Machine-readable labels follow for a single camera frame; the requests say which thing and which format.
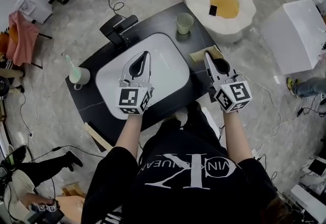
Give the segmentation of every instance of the marble floor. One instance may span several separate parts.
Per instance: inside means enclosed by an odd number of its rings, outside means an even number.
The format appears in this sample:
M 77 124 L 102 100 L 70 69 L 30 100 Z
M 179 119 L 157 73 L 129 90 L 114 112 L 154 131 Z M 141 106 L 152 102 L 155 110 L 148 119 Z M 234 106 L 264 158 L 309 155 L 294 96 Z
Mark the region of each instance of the marble floor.
M 125 6 L 118 11 L 124 16 L 135 14 L 139 21 L 162 11 L 181 0 L 111 0 L 111 3 L 122 1 Z M 309 105 L 312 99 L 296 99 L 289 94 L 273 54 L 264 48 L 256 31 L 259 23 L 281 4 L 296 0 L 254 0 L 257 14 L 253 30 L 235 44 L 218 44 L 226 58 L 236 65 L 239 71 L 271 92 L 275 104 L 280 108 L 282 121 L 293 120 L 296 112 Z M 24 97 L 10 94 L 5 101 L 7 109 L 7 127 L 15 147 L 29 143 L 34 157 L 50 149 L 74 145 L 90 153 L 100 154 L 90 136 L 83 130 L 83 121 L 74 106 L 65 77 L 69 67 L 64 59 L 69 55 L 79 65 L 108 39 L 99 28 L 112 16 L 107 0 L 70 0 L 66 5 L 53 3 L 53 15 L 41 25 L 41 31 L 53 36 L 53 40 L 40 38 L 34 54 L 34 62 L 42 64 L 40 70 L 33 66 L 26 67 L 26 77 L 22 84 L 25 87 L 26 104 L 22 107 L 22 116 L 33 132 L 28 140 L 28 131 L 20 117 L 20 105 Z M 302 80 L 311 76 L 324 76 L 325 62 L 320 62 L 312 71 L 293 75 Z M 239 114 L 253 149 L 259 150 L 268 133 L 279 124 L 279 116 L 272 105 L 269 94 L 254 83 L 250 83 L 254 100 Z M 210 103 L 207 95 L 199 102 L 211 113 L 215 123 L 223 126 L 222 112 L 216 103 Z M 274 184 L 280 191 L 288 191 L 298 180 L 298 172 L 317 149 L 319 140 L 324 135 L 325 120 L 311 112 L 301 115 L 295 122 L 282 125 L 279 134 L 269 141 L 261 154 L 267 156 L 267 173 L 269 176 L 277 171 Z M 159 124 L 142 132 L 141 144 L 155 134 Z M 67 148 L 44 156 L 53 158 L 64 154 Z M 60 187 L 79 181 L 82 189 L 87 191 L 99 158 L 75 151 L 84 161 L 85 166 L 70 172 L 63 169 L 54 177 L 57 194 Z M 42 184 L 44 195 L 52 195 L 52 182 Z

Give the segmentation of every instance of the yellow cushion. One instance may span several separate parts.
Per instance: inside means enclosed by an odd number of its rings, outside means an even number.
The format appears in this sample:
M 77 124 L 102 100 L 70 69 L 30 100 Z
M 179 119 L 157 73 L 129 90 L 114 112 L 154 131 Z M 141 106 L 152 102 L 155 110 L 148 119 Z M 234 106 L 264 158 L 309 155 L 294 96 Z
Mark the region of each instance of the yellow cushion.
M 238 0 L 210 0 L 210 4 L 218 7 L 217 16 L 235 18 L 239 13 Z

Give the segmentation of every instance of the black trousers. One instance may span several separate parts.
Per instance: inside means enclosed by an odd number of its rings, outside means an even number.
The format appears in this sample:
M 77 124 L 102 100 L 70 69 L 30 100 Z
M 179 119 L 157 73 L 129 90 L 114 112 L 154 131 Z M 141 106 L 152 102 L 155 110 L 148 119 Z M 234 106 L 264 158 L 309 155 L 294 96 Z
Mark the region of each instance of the black trousers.
M 42 162 L 28 162 L 22 163 L 17 168 L 31 179 L 34 186 L 39 186 L 42 182 L 51 179 L 54 175 L 64 167 L 70 166 L 71 159 L 67 155 L 63 155 L 54 159 L 42 161 Z
M 142 166 L 142 161 L 146 158 L 157 142 L 164 138 L 169 132 L 179 130 L 181 122 L 177 119 L 170 119 L 161 124 L 161 127 L 157 131 L 156 135 L 149 139 L 143 148 L 143 153 L 139 159 L 139 165 Z M 183 130 L 187 131 L 198 138 L 201 138 L 212 145 L 220 152 L 227 155 L 227 150 L 221 146 L 219 139 L 217 138 L 214 130 L 210 127 L 206 116 L 201 110 L 191 110 L 188 112 L 188 120 L 183 126 Z

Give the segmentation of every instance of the black phone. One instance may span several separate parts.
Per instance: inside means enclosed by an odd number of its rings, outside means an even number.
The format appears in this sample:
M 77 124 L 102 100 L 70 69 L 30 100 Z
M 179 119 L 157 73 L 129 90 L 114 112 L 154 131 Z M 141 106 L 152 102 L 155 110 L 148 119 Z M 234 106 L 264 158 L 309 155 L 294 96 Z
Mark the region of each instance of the black phone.
M 210 5 L 209 14 L 211 16 L 216 16 L 216 13 L 217 12 L 218 12 L 218 7 L 217 6 L 214 6 L 214 5 Z

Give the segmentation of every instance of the pink cloth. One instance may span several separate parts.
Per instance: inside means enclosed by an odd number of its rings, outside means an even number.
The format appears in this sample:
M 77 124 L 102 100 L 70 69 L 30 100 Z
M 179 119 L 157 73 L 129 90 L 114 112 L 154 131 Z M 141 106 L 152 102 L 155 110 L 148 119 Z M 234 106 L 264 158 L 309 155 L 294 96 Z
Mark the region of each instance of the pink cloth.
M 9 15 L 9 29 L 13 25 L 17 25 L 18 44 L 9 37 L 6 57 L 17 66 L 21 66 L 23 63 L 30 64 L 39 28 L 27 21 L 20 11 L 15 11 Z

